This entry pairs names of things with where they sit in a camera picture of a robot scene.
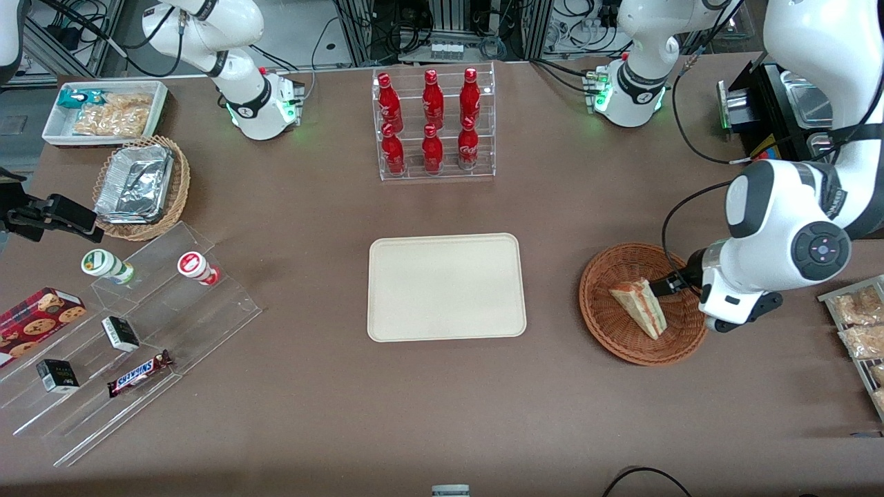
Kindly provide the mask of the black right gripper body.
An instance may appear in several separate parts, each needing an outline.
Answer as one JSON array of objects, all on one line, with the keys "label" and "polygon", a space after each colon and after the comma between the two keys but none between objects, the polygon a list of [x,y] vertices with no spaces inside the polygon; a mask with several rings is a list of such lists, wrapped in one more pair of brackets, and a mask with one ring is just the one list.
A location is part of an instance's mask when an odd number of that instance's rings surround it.
[{"label": "black right gripper body", "polygon": [[1,231],[40,242],[48,200],[26,194],[20,182],[1,183]]}]

